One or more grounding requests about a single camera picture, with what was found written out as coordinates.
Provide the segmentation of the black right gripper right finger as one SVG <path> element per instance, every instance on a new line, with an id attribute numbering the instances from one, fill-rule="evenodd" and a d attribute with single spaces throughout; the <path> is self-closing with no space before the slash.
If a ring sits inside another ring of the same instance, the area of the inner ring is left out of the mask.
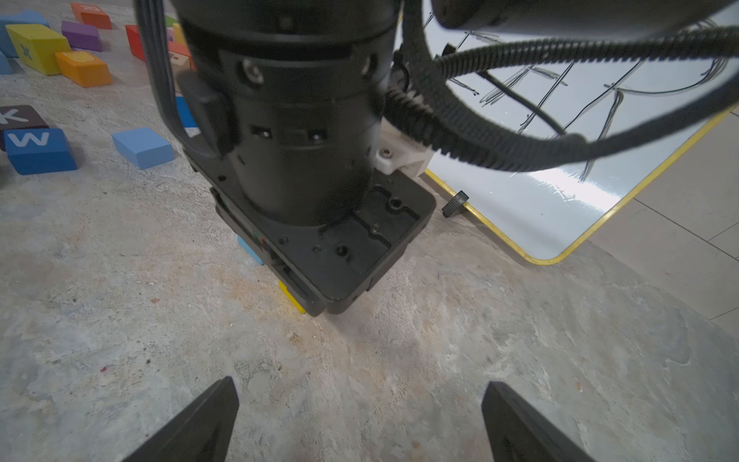
<path id="1" fill-rule="evenodd" d="M 481 404 L 496 462 L 594 462 L 509 385 L 491 381 Z"/>

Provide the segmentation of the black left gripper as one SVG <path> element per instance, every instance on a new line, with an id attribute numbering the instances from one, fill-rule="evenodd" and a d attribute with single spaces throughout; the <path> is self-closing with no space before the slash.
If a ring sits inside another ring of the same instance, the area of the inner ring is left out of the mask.
<path id="1" fill-rule="evenodd" d="M 371 290 L 428 225 L 436 209 L 430 192 L 401 172 L 377 172 L 360 205 L 336 223 L 278 223 L 240 195 L 225 163 L 188 155 L 211 185 L 216 211 L 313 317 L 339 315 Z"/>

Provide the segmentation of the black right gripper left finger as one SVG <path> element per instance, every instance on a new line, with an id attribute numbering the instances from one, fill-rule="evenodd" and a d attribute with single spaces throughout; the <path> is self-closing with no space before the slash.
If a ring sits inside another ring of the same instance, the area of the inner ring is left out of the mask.
<path id="1" fill-rule="evenodd" d="M 224 461 L 239 407 L 232 377 L 223 377 L 124 461 Z"/>

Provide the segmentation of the yellow block E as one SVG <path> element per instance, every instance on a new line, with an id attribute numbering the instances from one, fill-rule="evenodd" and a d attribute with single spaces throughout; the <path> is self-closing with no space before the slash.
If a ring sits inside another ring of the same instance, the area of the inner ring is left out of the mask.
<path id="1" fill-rule="evenodd" d="M 280 291 L 283 293 L 283 295 L 286 296 L 286 298 L 290 302 L 290 304 L 292 304 L 292 306 L 294 306 L 294 308 L 296 308 L 296 310 L 298 310 L 298 312 L 300 314 L 305 314 L 306 313 L 305 309 L 296 300 L 296 298 L 290 292 L 290 290 L 288 289 L 288 287 L 282 281 L 279 281 L 278 282 L 278 287 L 279 287 Z"/>

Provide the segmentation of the light blue block P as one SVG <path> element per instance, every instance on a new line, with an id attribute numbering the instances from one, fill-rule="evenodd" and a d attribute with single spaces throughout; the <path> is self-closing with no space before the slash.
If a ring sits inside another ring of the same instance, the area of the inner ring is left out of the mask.
<path id="1" fill-rule="evenodd" d="M 248 245 L 248 243 L 241 237 L 238 236 L 238 244 L 259 266 L 264 265 L 262 258 Z"/>

